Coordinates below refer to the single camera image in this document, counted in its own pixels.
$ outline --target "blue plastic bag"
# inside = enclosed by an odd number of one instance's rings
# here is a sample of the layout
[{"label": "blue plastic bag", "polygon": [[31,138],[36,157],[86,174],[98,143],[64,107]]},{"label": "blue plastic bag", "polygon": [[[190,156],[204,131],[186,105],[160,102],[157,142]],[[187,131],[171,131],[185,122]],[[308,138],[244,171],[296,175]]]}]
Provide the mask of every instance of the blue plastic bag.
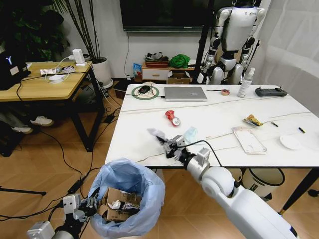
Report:
[{"label": "blue plastic bag", "polygon": [[108,187],[128,193],[136,192],[142,196],[140,211],[125,222],[106,223],[100,215],[94,215],[91,226],[100,236],[109,239],[141,236],[155,226],[164,204],[165,185],[152,170],[128,159],[114,160],[103,165],[91,186],[89,196],[98,187],[99,201]]}]

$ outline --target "marker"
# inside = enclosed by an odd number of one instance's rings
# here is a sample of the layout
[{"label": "marker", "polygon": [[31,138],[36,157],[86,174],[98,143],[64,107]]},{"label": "marker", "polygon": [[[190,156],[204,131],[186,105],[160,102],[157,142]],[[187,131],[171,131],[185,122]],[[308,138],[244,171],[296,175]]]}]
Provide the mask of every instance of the marker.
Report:
[{"label": "marker", "polygon": [[306,133],[302,128],[298,128],[302,133]]},{"label": "marker", "polygon": [[271,122],[274,126],[278,127],[278,125],[276,125],[274,122]]}]

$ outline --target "white curtain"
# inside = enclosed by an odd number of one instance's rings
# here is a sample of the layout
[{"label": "white curtain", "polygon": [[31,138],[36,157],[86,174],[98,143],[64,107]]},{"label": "white curtain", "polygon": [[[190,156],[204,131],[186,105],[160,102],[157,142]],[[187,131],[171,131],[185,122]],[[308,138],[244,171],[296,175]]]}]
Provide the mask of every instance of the white curtain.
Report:
[{"label": "white curtain", "polygon": [[319,117],[319,0],[272,0],[260,40],[253,84],[282,86]]}]

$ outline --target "potted plant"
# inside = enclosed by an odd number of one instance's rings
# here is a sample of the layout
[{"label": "potted plant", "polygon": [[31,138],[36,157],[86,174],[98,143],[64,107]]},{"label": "potted plant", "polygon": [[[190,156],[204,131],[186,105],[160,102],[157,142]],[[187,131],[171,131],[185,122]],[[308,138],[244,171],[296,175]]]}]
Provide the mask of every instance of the potted plant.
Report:
[{"label": "potted plant", "polygon": [[52,61],[61,54],[63,17],[50,9],[51,0],[0,1],[3,22],[0,44],[6,50],[19,52],[25,61]]},{"label": "potted plant", "polygon": [[95,28],[94,21],[94,8],[93,8],[93,0],[88,0],[90,6],[90,21],[93,26],[93,37],[91,37],[91,32],[89,30],[87,19],[84,15],[83,5],[81,0],[73,0],[76,10],[74,11],[71,6],[70,0],[65,0],[66,7],[71,15],[71,18],[74,22],[76,29],[78,30],[85,47],[88,51],[88,55],[91,58],[94,68],[94,74],[96,79],[103,83],[104,88],[111,87],[113,81],[111,79],[110,74],[110,66],[108,59],[106,57],[102,57],[100,54],[100,46],[99,40],[97,37],[97,31]]}]

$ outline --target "white table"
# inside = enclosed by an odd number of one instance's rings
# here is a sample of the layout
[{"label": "white table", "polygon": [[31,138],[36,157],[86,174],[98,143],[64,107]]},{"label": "white table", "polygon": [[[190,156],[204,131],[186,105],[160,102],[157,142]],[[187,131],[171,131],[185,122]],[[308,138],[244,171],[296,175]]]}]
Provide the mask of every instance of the white table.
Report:
[{"label": "white table", "polygon": [[[164,95],[164,87],[177,85],[155,85],[159,95]],[[139,85],[129,85],[127,94]],[[150,168],[181,168],[182,164],[174,159],[167,159],[157,139],[147,132],[147,128],[157,128],[168,138],[183,135],[193,126],[198,135],[206,139],[216,151],[225,167],[276,167],[276,168],[314,168],[319,167],[319,118],[293,97],[258,97],[251,86],[245,98],[237,97],[239,86],[236,85],[203,85],[208,98],[207,102],[166,102],[157,97],[152,100],[138,100],[126,95],[121,113],[113,134],[105,163],[118,158],[128,158]],[[229,89],[230,95],[220,92],[209,92],[207,89]],[[172,126],[165,112],[174,110],[180,118],[181,125]],[[243,118],[253,114],[262,127],[253,127]],[[265,155],[246,154],[232,132],[232,127],[251,127],[251,131],[267,148]],[[293,151],[285,148],[279,141],[280,135],[291,135],[301,142],[303,149]],[[190,146],[196,153],[207,145]],[[211,153],[211,166],[218,163]]]}]

